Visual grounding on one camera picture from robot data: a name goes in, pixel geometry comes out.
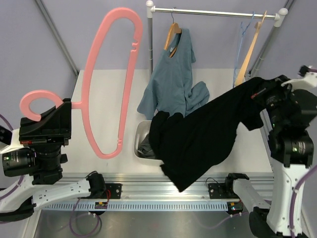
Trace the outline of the black t shirt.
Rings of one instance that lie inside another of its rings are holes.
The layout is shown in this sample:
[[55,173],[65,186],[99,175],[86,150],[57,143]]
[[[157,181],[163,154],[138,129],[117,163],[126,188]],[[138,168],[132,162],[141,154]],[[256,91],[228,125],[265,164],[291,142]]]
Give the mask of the black t shirt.
[[263,126],[260,112],[264,108],[251,96],[264,83],[260,77],[252,78],[187,116],[159,111],[153,117],[150,147],[179,192],[229,156],[240,123],[249,131]]

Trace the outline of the pink plastic hanger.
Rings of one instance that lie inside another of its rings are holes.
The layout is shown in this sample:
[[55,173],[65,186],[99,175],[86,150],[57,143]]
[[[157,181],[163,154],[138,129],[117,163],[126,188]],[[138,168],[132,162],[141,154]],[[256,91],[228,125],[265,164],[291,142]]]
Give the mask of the pink plastic hanger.
[[[130,20],[134,25],[134,41],[127,69],[94,70],[99,51],[111,25],[121,18]],[[118,156],[123,148],[129,98],[142,34],[143,24],[135,11],[125,7],[111,10],[104,17],[93,40],[83,73],[81,99],[72,102],[69,99],[61,99],[51,91],[36,90],[27,93],[21,99],[21,112],[31,121],[43,121],[44,116],[30,108],[34,100],[42,98],[49,99],[55,104],[54,112],[63,106],[67,107],[68,113],[71,110],[80,110],[83,128],[96,156],[100,159]]]

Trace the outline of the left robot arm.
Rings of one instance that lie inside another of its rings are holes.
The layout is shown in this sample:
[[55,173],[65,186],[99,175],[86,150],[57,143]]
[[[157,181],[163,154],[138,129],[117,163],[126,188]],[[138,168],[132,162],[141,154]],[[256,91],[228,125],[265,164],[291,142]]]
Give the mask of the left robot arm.
[[61,148],[71,139],[71,109],[71,100],[65,98],[61,105],[42,113],[39,121],[24,117],[17,130],[0,128],[4,175],[18,177],[13,185],[0,191],[2,224],[29,218],[55,202],[105,195],[105,180],[96,171],[70,185],[54,186],[62,179],[62,164],[68,161]]

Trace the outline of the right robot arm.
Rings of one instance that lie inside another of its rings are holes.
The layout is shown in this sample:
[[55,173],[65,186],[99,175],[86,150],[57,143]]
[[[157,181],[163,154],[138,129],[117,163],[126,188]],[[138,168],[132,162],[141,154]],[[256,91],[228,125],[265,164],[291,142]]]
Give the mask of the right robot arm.
[[258,238],[303,238],[301,207],[303,186],[316,167],[312,165],[314,143],[307,128],[317,115],[315,71],[300,79],[279,77],[267,81],[252,99],[263,106],[272,126],[268,145],[274,184],[271,202],[253,188],[245,174],[229,174],[224,191],[238,196],[249,212],[251,232]]

